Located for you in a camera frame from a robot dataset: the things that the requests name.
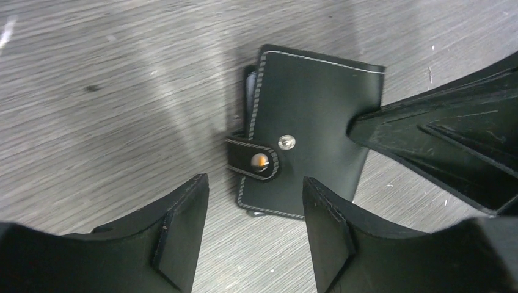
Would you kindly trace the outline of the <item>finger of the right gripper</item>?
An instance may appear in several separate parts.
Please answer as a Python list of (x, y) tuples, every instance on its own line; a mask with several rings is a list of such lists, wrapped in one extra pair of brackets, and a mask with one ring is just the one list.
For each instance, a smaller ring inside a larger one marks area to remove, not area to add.
[(358, 116), (356, 143), (489, 215), (517, 214), (517, 54)]

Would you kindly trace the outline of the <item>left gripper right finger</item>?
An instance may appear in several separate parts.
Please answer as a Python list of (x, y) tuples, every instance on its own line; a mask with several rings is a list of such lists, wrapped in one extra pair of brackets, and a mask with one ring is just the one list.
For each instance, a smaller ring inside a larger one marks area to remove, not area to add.
[(318, 292), (516, 292), (517, 218), (475, 217), (425, 233), (303, 180)]

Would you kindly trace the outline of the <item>black leather card holder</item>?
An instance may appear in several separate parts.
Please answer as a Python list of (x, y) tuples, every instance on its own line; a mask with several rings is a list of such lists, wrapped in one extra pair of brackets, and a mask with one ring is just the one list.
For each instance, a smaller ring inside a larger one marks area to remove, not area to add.
[(302, 181), (312, 177), (352, 201), (368, 150), (347, 131), (378, 110), (385, 68), (264, 45), (246, 128), (226, 138), (228, 167), (241, 175), (237, 205), (302, 219)]

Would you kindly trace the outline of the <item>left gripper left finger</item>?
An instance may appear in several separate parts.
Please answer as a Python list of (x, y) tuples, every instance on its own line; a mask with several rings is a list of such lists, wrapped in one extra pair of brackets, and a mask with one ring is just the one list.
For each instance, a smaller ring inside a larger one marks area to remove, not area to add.
[(191, 292), (208, 198), (198, 174), (87, 234), (1, 223), (1, 291)]

